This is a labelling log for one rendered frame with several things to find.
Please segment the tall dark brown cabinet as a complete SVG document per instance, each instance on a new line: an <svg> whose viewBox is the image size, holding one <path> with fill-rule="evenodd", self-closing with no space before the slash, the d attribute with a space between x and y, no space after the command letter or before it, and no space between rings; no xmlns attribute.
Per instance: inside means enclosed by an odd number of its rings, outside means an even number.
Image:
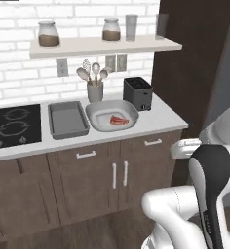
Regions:
<svg viewBox="0 0 230 249"><path fill-rule="evenodd" d="M230 0L161 0L169 16L166 37L180 51L156 52L154 92L188 122L183 138L203 130L230 30Z"/></svg>

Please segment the narrow brown drawer front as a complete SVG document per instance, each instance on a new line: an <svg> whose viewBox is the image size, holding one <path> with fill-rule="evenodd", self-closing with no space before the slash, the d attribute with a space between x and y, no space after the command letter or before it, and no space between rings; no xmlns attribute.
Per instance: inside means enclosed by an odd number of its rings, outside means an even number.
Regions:
<svg viewBox="0 0 230 249"><path fill-rule="evenodd" d="M130 139L121 141L121 154L124 156L126 154L140 154L140 153L152 153L157 150L162 150L169 148L172 143L176 142L181 135L180 130L154 133L151 135L133 137ZM153 146L145 146L144 141L154 141L157 139L162 139L162 143Z"/></svg>

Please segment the grey rectangular tupperware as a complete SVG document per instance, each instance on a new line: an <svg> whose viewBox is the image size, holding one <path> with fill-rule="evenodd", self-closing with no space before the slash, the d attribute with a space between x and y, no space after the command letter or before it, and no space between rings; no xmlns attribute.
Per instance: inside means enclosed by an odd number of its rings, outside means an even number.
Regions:
<svg viewBox="0 0 230 249"><path fill-rule="evenodd" d="M85 136L90 126L80 101L48 105L50 133L55 140Z"/></svg>

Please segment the grey wall outlet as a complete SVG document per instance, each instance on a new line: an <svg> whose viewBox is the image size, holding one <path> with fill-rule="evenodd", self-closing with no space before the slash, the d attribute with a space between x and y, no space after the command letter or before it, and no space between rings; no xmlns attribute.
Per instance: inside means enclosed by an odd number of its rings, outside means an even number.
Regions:
<svg viewBox="0 0 230 249"><path fill-rule="evenodd" d="M108 67L110 72L115 71L115 64L116 64L116 56L115 55L107 55L105 57L105 66Z"/></svg>
<svg viewBox="0 0 230 249"><path fill-rule="evenodd" d="M59 77L68 77L68 63L66 58L57 60L57 75Z"/></svg>
<svg viewBox="0 0 230 249"><path fill-rule="evenodd" d="M120 54L117 56L117 71L124 72L127 70L127 56Z"/></svg>

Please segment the small glass jar brown contents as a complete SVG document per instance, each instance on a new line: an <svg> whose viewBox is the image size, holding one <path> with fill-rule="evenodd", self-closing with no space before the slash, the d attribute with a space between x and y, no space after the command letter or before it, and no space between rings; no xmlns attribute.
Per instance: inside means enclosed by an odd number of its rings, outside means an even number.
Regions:
<svg viewBox="0 0 230 249"><path fill-rule="evenodd" d="M102 39L104 41L119 41L121 39L121 31L116 18L106 18L102 30Z"/></svg>

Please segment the wide brown drawer front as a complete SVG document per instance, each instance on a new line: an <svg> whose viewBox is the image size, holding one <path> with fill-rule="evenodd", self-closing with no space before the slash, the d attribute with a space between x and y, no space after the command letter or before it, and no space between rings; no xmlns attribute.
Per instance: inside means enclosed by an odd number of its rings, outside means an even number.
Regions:
<svg viewBox="0 0 230 249"><path fill-rule="evenodd" d="M94 157L77 159L76 154L86 154L91 151L96 151ZM71 148L48 153L48 158L54 160L58 164L71 164L76 161L90 160L90 159L105 159L112 155L112 143L99 143L90 146Z"/></svg>

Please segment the metal whisk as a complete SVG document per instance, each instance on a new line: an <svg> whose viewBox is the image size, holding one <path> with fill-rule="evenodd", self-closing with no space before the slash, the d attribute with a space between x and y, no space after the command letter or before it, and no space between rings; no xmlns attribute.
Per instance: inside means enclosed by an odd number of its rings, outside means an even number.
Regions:
<svg viewBox="0 0 230 249"><path fill-rule="evenodd" d="M87 71L88 73L88 77L89 77L89 81L91 81L91 76L90 76L90 72L91 72L91 64L87 59L84 59L83 61L83 68Z"/></svg>

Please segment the dark tinted drinking glass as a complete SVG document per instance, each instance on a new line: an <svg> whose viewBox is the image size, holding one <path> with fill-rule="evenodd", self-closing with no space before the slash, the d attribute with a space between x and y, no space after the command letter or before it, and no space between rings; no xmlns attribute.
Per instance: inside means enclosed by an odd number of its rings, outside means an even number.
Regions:
<svg viewBox="0 0 230 249"><path fill-rule="evenodd" d="M156 35L157 40L163 39L166 35L166 29L168 24L168 14L158 14L156 18Z"/></svg>

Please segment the wooden spoon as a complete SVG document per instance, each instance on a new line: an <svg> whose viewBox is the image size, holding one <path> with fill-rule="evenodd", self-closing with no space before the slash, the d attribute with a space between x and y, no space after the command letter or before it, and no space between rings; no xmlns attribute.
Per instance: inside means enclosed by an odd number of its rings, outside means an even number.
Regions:
<svg viewBox="0 0 230 249"><path fill-rule="evenodd" d="M79 67L79 68L76 70L76 73L78 74L78 76L79 76L82 80L85 80L88 84L90 83L88 73L87 73L87 71L86 71L84 68Z"/></svg>
<svg viewBox="0 0 230 249"><path fill-rule="evenodd" d="M100 71L100 65L99 65L98 62L94 62L92 64L92 71L93 71L93 73L95 75L95 83L96 83L96 85L98 85L97 75L98 75L98 73Z"/></svg>
<svg viewBox="0 0 230 249"><path fill-rule="evenodd" d="M99 82L101 83L103 79L108 77L108 72L106 69L102 69L99 75L100 75Z"/></svg>

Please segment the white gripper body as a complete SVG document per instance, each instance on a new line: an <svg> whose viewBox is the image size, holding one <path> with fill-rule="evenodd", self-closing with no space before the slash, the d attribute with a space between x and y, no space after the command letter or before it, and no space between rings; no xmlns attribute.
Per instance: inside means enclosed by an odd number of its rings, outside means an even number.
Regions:
<svg viewBox="0 0 230 249"><path fill-rule="evenodd" d="M174 159L188 159L201 144L199 138L181 139L171 145L171 156Z"/></svg>

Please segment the brown cupboard door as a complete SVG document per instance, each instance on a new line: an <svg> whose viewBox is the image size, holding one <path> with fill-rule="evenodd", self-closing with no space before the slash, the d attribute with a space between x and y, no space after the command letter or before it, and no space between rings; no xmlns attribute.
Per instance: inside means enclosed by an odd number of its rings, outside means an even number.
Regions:
<svg viewBox="0 0 230 249"><path fill-rule="evenodd" d="M126 187L123 185L125 160L129 164ZM119 168L119 209L140 205L144 193L168 186L172 174L173 161L169 148L122 156Z"/></svg>
<svg viewBox="0 0 230 249"><path fill-rule="evenodd" d="M92 219L117 210L110 160L57 164L57 198L63 225Z"/></svg>

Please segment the wide glass jar brown contents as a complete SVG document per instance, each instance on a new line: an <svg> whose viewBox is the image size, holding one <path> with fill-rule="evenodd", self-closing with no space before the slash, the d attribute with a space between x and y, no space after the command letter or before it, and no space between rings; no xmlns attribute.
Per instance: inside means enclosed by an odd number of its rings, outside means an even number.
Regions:
<svg viewBox="0 0 230 249"><path fill-rule="evenodd" d="M39 22L38 40L42 47L55 47L60 44L58 31L53 21Z"/></svg>

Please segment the pale grey rounded tupperware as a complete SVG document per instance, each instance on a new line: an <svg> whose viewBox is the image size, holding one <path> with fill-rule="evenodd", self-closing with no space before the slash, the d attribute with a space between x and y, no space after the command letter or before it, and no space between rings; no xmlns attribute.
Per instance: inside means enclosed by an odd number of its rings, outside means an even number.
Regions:
<svg viewBox="0 0 230 249"><path fill-rule="evenodd" d="M86 107L86 114L92 127L101 132L112 132L131 128L139 118L135 107L125 100L106 100L89 104ZM111 125L112 116L128 119L127 124Z"/></svg>

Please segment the black hob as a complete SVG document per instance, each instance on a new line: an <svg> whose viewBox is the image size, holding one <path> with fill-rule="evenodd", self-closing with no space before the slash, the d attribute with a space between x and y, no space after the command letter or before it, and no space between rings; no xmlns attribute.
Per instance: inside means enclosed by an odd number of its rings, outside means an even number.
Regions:
<svg viewBox="0 0 230 249"><path fill-rule="evenodd" d="M39 104L0 108L0 149L41 141Z"/></svg>

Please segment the clear drinking glass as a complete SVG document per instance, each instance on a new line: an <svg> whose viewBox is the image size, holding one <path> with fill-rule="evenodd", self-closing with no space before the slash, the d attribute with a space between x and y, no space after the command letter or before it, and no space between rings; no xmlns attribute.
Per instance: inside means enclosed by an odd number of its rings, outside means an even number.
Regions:
<svg viewBox="0 0 230 249"><path fill-rule="evenodd" d="M138 15L126 15L126 40L134 41Z"/></svg>

